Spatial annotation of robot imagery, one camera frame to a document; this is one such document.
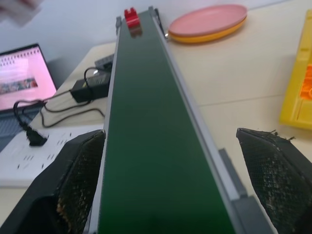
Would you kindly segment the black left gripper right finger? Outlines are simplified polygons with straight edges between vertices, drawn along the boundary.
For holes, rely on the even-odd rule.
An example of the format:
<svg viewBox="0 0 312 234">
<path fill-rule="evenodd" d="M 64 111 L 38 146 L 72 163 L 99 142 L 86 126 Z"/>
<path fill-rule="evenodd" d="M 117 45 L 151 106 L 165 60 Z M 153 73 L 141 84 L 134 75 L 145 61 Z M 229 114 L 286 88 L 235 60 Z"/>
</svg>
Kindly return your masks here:
<svg viewBox="0 0 312 234">
<path fill-rule="evenodd" d="M 253 189 L 280 234 L 312 232 L 312 163 L 275 132 L 238 128 Z"/>
</svg>

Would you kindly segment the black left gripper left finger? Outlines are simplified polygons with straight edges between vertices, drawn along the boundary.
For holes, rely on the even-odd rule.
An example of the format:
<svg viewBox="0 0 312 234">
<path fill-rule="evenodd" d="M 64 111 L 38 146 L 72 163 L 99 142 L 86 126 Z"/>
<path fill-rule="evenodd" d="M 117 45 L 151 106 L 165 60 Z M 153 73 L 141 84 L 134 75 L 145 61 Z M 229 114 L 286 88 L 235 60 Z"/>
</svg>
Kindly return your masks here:
<svg viewBox="0 0 312 234">
<path fill-rule="evenodd" d="M 81 234 L 97 188 L 106 133 L 68 141 L 28 187 L 0 228 L 2 234 Z"/>
</svg>

